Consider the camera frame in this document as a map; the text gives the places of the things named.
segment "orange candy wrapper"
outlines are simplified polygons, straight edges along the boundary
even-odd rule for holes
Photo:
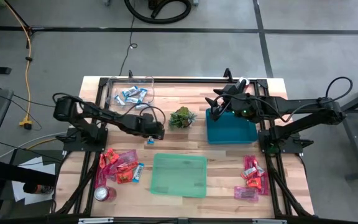
[[[126,172],[126,171],[132,171],[133,169],[135,169],[137,167],[137,165],[139,165],[139,163],[137,161],[134,162],[130,162],[128,164],[124,163],[118,166],[118,172]]]
[[[116,174],[116,179],[118,184],[123,184],[126,182],[132,182],[132,178],[134,177],[134,173],[132,170],[126,172],[120,172]]]
[[[262,188],[262,182],[260,181],[260,177],[251,178],[247,180],[248,187],[257,187],[258,189]]]
[[[113,164],[118,160],[119,156],[114,153],[112,149],[109,149],[106,153],[106,158],[109,160],[110,164]]]

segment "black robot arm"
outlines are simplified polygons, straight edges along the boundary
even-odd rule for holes
[[[286,123],[294,114],[311,113],[285,126],[274,126],[259,132],[263,152],[301,153],[304,147],[313,142],[301,140],[298,134],[300,131],[318,124],[339,124],[346,117],[339,104],[331,98],[286,100],[279,96],[254,96],[244,93],[244,82],[239,80],[236,84],[226,85],[222,90],[214,90],[219,95],[214,100],[206,98],[211,106],[213,120],[218,120],[225,111],[231,111],[234,116],[253,123],[278,118]],[[218,103],[220,98],[223,99],[221,104]]]
[[[99,128],[96,124],[88,123],[85,118],[93,118],[99,121],[116,125],[121,131],[143,138],[163,139],[164,127],[161,122],[154,121],[151,114],[140,115],[119,114],[113,111],[104,110],[91,102],[85,102],[79,97],[65,95],[55,100],[56,107],[53,117],[59,121],[66,121],[72,124],[77,132],[81,134],[83,141],[87,143],[98,142],[104,139],[106,130]]]

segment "white paper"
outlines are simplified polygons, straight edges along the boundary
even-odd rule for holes
[[[42,157],[37,157],[37,158],[31,159],[25,163],[22,163],[18,166],[21,166],[26,169],[34,170],[35,168],[43,167],[44,165],[42,164]],[[24,186],[24,183],[22,183],[22,182],[12,181],[13,194],[15,196],[16,202],[22,200],[25,197],[25,193],[23,191],[23,186]]]
[[[45,172],[45,173],[48,173],[48,174],[55,174],[55,164],[49,164],[49,165],[46,165],[46,166],[37,167],[37,168],[34,168],[33,170]],[[23,192],[24,195],[25,195],[24,196],[24,205],[30,205],[32,203],[51,200],[53,192],[50,193],[50,194],[27,194],[27,193]]]

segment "yellow power plug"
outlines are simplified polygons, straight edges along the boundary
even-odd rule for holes
[[[22,126],[24,129],[31,130],[32,129],[32,121],[29,120],[29,118],[26,116],[20,123],[20,126]]]

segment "clear plastic container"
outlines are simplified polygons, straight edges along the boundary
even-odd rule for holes
[[[141,105],[138,103],[131,103],[126,101],[126,96],[123,95],[123,92],[136,86],[138,89],[146,89],[147,94],[145,95],[142,103],[147,103],[152,106],[154,100],[154,78],[153,77],[144,77],[144,78],[121,78],[121,77],[111,77],[107,83],[108,92],[106,94],[106,102],[109,103],[109,109],[111,111],[116,111],[118,113],[125,113],[133,106]],[[121,105],[121,103],[116,99],[119,97],[121,101],[125,103],[125,105]],[[133,98],[139,98],[139,93],[131,96]],[[134,107],[130,113],[137,114],[141,109],[137,109]]]

